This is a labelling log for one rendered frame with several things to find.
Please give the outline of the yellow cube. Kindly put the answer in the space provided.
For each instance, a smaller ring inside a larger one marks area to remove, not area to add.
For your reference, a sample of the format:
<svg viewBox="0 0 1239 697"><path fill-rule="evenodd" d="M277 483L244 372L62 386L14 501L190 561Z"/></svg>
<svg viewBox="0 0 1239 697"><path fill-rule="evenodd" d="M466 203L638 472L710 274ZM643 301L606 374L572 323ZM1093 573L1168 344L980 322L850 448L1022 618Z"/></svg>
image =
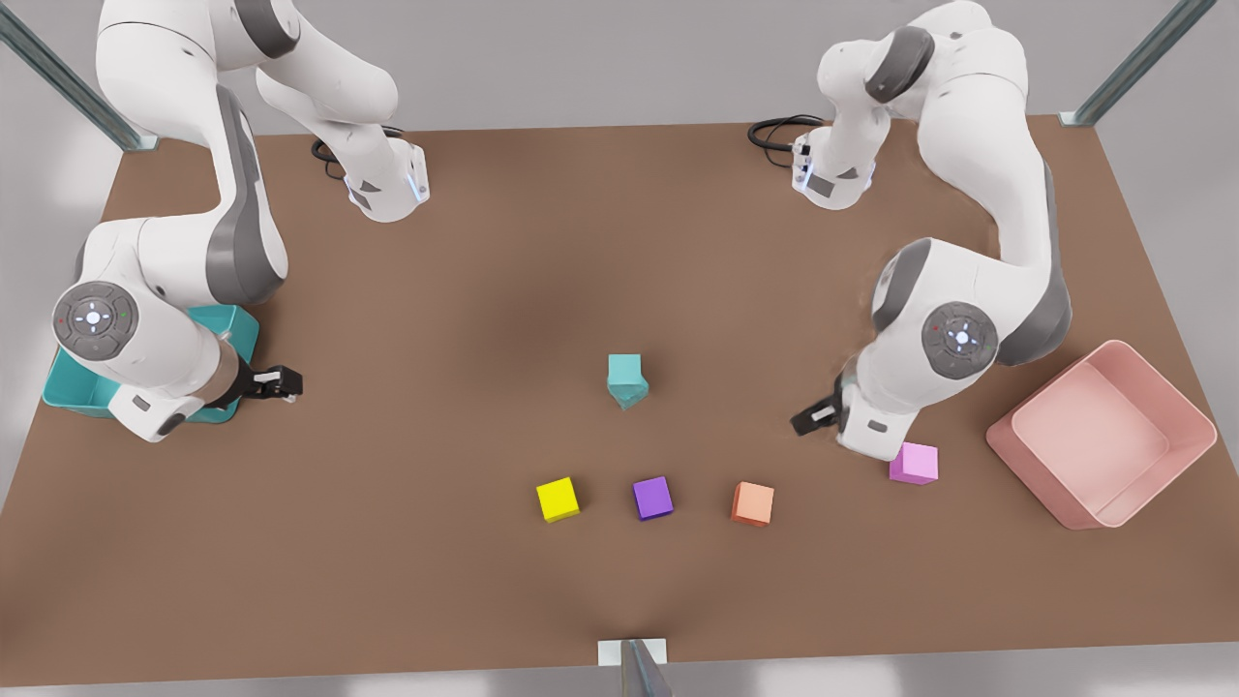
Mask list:
<svg viewBox="0 0 1239 697"><path fill-rule="evenodd" d="M563 477L563 479L555 482L545 482L545 484L536 487L536 494L541 516L549 524L572 517L581 513L574 482L570 477Z"/></svg>

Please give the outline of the silver frame post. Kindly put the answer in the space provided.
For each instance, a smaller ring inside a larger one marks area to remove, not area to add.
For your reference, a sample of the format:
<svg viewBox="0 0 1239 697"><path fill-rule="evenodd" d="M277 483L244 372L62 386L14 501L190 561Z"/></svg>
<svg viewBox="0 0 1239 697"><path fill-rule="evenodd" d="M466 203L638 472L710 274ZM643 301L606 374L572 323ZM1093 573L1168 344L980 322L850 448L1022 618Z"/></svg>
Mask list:
<svg viewBox="0 0 1239 697"><path fill-rule="evenodd" d="M662 666L668 664L664 638L615 639L597 643L597 665L620 666L622 697L674 697Z"/></svg>
<svg viewBox="0 0 1239 697"><path fill-rule="evenodd" d="M1144 76L1161 58L1170 52L1182 37L1189 32L1194 24L1199 22L1218 0L1178 0L1168 14L1160 19L1140 45L1127 54L1120 66L1111 71L1110 76L1094 89L1094 92L1075 106L1075 110L1058 113L1058 123L1062 128L1097 128L1097 124L1132 85L1137 84Z"/></svg>
<svg viewBox="0 0 1239 697"><path fill-rule="evenodd" d="M7 45L7 48L40 76L40 79L53 88L71 106L76 106L88 123L110 137L123 151L140 154L159 147L157 136L138 132L2 0L0 0L0 43Z"/></svg>

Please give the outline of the pink tray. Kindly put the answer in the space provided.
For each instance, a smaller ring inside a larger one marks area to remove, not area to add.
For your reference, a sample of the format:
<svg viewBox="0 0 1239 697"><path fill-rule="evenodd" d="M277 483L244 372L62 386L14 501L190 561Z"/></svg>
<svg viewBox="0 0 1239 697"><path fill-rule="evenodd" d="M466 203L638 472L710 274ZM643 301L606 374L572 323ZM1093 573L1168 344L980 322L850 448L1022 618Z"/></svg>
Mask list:
<svg viewBox="0 0 1239 697"><path fill-rule="evenodd" d="M1217 437L1212 418L1124 340L1070 363L985 435L1068 530L1127 524Z"/></svg>

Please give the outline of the orange cube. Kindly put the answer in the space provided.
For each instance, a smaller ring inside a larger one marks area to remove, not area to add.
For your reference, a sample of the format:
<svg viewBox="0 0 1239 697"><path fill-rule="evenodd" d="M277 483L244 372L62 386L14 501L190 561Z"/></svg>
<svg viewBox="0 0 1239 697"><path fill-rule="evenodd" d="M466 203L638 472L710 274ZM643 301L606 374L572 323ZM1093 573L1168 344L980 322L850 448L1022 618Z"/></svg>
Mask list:
<svg viewBox="0 0 1239 697"><path fill-rule="evenodd" d="M755 484L755 482L738 482L732 498L730 519L733 522L755 527L768 526L773 496L773 487Z"/></svg>

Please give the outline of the purple cube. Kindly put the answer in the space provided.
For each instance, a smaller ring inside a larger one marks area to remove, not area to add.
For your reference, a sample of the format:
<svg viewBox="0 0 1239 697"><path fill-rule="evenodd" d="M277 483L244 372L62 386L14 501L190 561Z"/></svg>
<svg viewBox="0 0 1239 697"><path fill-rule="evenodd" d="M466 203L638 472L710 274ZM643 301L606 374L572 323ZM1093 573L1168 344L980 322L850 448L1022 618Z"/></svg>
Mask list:
<svg viewBox="0 0 1239 697"><path fill-rule="evenodd" d="M676 510L665 475L634 482L632 491L641 521L659 519Z"/></svg>

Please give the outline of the pink cube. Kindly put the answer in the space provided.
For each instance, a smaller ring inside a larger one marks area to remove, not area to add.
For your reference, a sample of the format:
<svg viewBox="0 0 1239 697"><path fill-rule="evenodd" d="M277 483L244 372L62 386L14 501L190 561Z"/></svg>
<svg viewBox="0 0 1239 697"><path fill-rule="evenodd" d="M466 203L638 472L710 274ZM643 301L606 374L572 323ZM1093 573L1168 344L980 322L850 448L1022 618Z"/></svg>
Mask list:
<svg viewBox="0 0 1239 697"><path fill-rule="evenodd" d="M939 449L932 444L904 441L890 462L890 480L924 485L939 477Z"/></svg>

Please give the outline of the teal tray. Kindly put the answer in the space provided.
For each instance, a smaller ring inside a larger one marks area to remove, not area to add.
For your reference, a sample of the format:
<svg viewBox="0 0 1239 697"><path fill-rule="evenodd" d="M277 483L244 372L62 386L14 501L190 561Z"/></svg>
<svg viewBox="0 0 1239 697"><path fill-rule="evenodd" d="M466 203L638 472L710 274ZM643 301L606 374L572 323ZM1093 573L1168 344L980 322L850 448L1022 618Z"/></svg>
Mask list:
<svg viewBox="0 0 1239 697"><path fill-rule="evenodd" d="M190 318L223 337L242 360L253 360L259 322L242 306L195 306L190 310ZM109 405L118 387L115 380L93 374L87 366L81 366L64 348L59 348L45 378L43 402L74 413L112 418Z"/></svg>

